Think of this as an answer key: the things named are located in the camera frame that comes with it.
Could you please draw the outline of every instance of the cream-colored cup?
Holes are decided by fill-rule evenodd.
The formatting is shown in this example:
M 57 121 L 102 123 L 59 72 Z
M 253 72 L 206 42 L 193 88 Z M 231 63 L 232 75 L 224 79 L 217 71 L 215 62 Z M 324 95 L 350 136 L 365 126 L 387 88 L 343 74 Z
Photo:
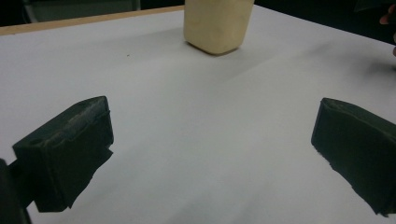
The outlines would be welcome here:
M 223 54 L 245 38 L 254 0 L 186 0 L 184 37 L 198 49 Z

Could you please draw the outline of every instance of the white table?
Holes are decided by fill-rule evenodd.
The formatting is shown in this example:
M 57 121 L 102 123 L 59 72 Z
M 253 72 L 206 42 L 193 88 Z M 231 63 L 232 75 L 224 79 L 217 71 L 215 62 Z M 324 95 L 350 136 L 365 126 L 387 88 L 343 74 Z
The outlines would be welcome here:
M 183 11 L 0 36 L 0 157 L 70 105 L 108 98 L 114 155 L 34 223 L 391 223 L 311 146 L 323 97 L 396 122 L 392 46 L 254 7 L 242 47 L 183 39 Z

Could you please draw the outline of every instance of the table surface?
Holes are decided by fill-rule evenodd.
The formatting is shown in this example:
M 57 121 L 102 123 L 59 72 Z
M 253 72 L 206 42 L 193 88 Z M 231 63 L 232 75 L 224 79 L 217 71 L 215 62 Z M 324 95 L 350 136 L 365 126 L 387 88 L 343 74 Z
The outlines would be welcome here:
M 0 157 L 70 105 L 108 98 L 114 155 L 34 223 L 392 223 L 311 146 L 323 97 L 396 122 L 392 46 L 254 7 L 240 49 L 183 38 L 183 11 L 0 36 Z

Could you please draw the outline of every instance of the dark background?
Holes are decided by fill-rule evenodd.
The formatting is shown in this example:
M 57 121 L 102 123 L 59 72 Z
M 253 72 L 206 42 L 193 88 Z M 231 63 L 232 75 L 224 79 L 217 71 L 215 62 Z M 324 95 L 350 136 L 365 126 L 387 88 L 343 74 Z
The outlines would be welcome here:
M 394 44 L 394 25 L 380 25 L 389 5 L 354 12 L 357 0 L 256 0 L 255 4 L 304 20 Z M 141 0 L 142 9 L 183 5 L 184 0 Z M 0 26 L 26 23 L 21 0 L 2 0 Z

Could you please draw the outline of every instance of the wooden table edge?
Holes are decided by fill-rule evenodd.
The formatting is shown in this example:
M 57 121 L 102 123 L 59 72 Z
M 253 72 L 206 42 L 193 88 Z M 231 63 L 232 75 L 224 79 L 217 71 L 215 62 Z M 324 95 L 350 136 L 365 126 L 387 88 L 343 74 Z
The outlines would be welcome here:
M 44 22 L 29 23 L 22 25 L 4 26 L 4 27 L 0 27 L 0 35 L 15 35 L 20 33 L 55 29 L 55 28 L 81 25 L 92 22 L 111 21 L 111 20 L 117 20 L 117 19 L 129 18 L 129 17 L 145 16 L 151 14 L 164 13 L 164 12 L 173 12 L 183 9 L 184 6 L 161 7 L 161 8 L 147 9 L 147 10 L 122 12 L 122 13 L 84 17 L 84 18 L 75 18 L 75 19 L 62 20 L 62 21 L 44 21 Z

